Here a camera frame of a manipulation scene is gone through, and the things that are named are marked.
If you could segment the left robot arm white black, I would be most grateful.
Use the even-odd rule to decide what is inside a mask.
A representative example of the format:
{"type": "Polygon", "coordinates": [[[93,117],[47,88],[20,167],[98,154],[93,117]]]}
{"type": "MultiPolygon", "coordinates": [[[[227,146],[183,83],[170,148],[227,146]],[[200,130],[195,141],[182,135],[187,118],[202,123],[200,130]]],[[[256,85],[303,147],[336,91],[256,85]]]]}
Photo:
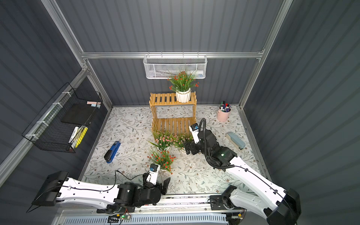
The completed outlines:
{"type": "Polygon", "coordinates": [[[143,205],[156,205],[162,195],[166,195],[170,178],[163,183],[157,181],[159,171],[151,166],[142,174],[143,184],[126,182],[123,184],[100,185],[75,180],[66,171],[48,175],[32,206],[55,206],[74,203],[92,206],[99,213],[114,214],[124,208],[140,208],[143,205]]]}

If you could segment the red flower pot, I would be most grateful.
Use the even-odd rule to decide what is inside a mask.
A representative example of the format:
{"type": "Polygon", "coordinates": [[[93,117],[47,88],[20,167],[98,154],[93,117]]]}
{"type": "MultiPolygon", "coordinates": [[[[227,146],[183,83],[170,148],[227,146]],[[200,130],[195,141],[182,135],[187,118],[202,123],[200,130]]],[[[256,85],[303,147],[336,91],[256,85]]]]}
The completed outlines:
{"type": "Polygon", "coordinates": [[[176,99],[180,103],[187,103],[190,101],[191,89],[198,87],[199,82],[196,80],[194,72],[180,71],[168,78],[171,82],[170,90],[175,92],[176,99]]]}
{"type": "Polygon", "coordinates": [[[160,171],[163,171],[165,175],[173,174],[173,163],[176,160],[176,156],[168,150],[151,150],[147,158],[153,164],[159,165],[160,171]]]}

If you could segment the pink flower pot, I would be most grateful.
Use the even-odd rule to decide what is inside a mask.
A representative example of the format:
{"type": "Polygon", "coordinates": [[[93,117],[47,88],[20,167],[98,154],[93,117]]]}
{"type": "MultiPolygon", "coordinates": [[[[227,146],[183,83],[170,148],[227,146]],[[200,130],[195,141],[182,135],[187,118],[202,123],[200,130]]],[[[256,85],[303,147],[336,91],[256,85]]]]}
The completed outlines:
{"type": "Polygon", "coordinates": [[[189,133],[175,134],[172,136],[172,145],[179,151],[186,152],[184,143],[193,141],[193,136],[189,133]]]}
{"type": "Polygon", "coordinates": [[[164,131],[154,131],[154,142],[149,142],[154,147],[152,150],[155,152],[169,152],[173,144],[173,134],[164,131]]]}

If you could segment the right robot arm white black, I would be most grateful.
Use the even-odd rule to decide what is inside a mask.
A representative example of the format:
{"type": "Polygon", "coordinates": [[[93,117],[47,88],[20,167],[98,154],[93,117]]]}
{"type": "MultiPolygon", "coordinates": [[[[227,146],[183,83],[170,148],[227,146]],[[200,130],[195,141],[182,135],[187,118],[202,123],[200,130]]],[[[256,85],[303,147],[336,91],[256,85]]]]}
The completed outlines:
{"type": "Polygon", "coordinates": [[[300,217],[300,195],[294,189],[286,190],[264,178],[249,167],[234,151],[220,146],[213,133],[206,129],[206,120],[189,126],[193,141],[184,142],[187,154],[202,153],[214,169],[231,174],[249,187],[255,195],[240,192],[230,185],[222,193],[225,208],[244,208],[264,218],[269,225],[295,225],[300,217]]]}

